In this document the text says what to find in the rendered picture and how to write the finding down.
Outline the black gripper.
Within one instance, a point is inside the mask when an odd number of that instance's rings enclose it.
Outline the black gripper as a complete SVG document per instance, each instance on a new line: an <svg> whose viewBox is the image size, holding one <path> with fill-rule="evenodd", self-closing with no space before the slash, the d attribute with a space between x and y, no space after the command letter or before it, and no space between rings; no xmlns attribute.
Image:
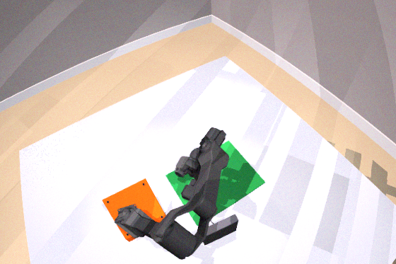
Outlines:
<svg viewBox="0 0 396 264"><path fill-rule="evenodd" d="M196 187L197 180L199 177L199 171L194 171L193 168L189 168L189 171L193 172L194 179L191 179L189 185L186 185L181 193L182 198L185 200L190 200L190 198L194 195L194 189Z"/></svg>

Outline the green circuit board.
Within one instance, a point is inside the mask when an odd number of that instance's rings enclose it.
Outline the green circuit board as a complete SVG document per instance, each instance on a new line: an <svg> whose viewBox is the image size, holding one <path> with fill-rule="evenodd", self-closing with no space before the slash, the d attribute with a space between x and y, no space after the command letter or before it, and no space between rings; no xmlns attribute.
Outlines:
<svg viewBox="0 0 396 264"><path fill-rule="evenodd" d="M222 144L221 148L229 155L229 160L227 167L221 170L215 215L266 183L230 141ZM175 174L175 171L165 176L181 202L186 205L189 200L183 199L181 193L194 178L190 177L189 174L184 175L184 178L179 177Z"/></svg>

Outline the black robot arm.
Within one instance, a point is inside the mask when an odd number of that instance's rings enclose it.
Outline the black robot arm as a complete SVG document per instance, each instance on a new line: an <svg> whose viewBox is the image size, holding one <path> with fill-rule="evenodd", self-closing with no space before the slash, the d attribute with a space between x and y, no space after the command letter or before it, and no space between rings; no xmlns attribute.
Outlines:
<svg viewBox="0 0 396 264"><path fill-rule="evenodd" d="M186 205L172 209L159 223L132 204L117 209L116 225L134 238L147 236L153 239L180 260L191 256L205 240L209 222L217 212L221 170L227 167L229 160L229 155L221 148L226 135L223 130L211 127L190 156L179 158L175 168L177 176L184 178L184 175L189 174L193 178L189 168L199 171L194 195ZM175 221L177 217L191 211L200 216L195 234Z"/></svg>

